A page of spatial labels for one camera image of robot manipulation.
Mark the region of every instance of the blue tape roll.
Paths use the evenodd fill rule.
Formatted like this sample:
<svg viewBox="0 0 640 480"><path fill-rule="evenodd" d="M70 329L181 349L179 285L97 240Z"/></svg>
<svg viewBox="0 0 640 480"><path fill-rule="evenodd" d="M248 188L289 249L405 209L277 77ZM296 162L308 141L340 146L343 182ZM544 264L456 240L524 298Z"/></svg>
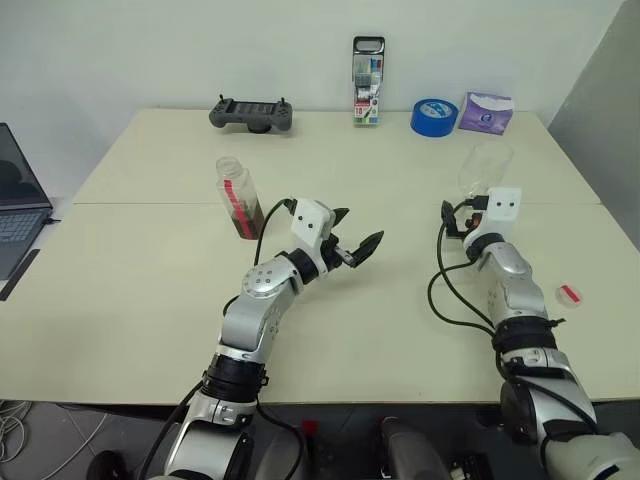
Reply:
<svg viewBox="0 0 640 480"><path fill-rule="evenodd" d="M420 100L413 106L411 128L425 137L449 135L458 118L458 109L452 103L437 98Z"/></svg>

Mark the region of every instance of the brown liquid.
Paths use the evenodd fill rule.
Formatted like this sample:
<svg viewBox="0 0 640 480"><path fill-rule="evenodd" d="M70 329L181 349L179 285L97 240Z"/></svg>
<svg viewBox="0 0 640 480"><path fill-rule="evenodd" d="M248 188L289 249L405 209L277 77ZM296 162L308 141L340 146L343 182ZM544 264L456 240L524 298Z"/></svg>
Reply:
<svg viewBox="0 0 640 480"><path fill-rule="evenodd" d="M249 213L245 211L244 214L247 219L246 227L242 225L240 220L238 220L235 213L231 217L231 220L238 231L238 235L240 235L241 238L246 238L247 240L257 240L260 236L262 225L264 225L264 215L262 213L262 208L260 207L260 202L256 201L253 212Z"/></svg>

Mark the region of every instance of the gray game controller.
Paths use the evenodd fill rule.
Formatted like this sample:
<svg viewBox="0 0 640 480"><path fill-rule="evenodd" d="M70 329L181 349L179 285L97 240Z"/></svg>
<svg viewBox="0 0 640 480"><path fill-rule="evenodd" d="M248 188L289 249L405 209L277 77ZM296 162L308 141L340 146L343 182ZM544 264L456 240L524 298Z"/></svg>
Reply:
<svg viewBox="0 0 640 480"><path fill-rule="evenodd" d="M251 133L267 133L274 125L278 130L291 128L293 108L284 101L277 103L236 102L233 98L224 98L209 113L214 127L222 128L227 123L246 123Z"/></svg>

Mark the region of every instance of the silver robot arm segment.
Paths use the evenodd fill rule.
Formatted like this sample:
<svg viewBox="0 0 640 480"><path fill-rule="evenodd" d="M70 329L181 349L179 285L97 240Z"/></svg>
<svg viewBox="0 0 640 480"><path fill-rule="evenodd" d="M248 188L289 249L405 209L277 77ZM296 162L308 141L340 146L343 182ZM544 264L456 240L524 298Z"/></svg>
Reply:
<svg viewBox="0 0 640 480"><path fill-rule="evenodd" d="M189 405L165 464L174 478L242 480L253 440L243 432L252 420L260 389L267 385L265 365L280 320L304 285L343 263L355 268L377 248L383 232L369 236L351 253L338 247L331 232L347 209L331 210L299 199L292 223L294 250L251 268L241 293L228 307L202 387Z"/></svg>
<svg viewBox="0 0 640 480"><path fill-rule="evenodd" d="M505 430L514 442L536 447L553 480L638 478L640 452L623 434L599 434L589 397L557 348L552 328L559 321L549 320L531 266L504 239L517 217L519 189L493 188L478 203L486 208L479 222L468 223L474 228L462 235L463 246L488 279Z"/></svg>

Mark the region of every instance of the plastic bottle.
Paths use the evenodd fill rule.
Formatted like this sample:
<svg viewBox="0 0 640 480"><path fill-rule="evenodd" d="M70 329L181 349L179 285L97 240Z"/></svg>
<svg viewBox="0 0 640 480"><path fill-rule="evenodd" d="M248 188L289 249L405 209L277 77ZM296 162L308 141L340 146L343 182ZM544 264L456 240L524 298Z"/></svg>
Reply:
<svg viewBox="0 0 640 480"><path fill-rule="evenodd" d="M513 158L509 145L495 140L482 142L471 150L458 173L458 186L465 198L486 195L502 182Z"/></svg>
<svg viewBox="0 0 640 480"><path fill-rule="evenodd" d="M264 215L253 187L249 170L235 157L222 157L216 162L218 192L242 238L256 240L264 224Z"/></svg>

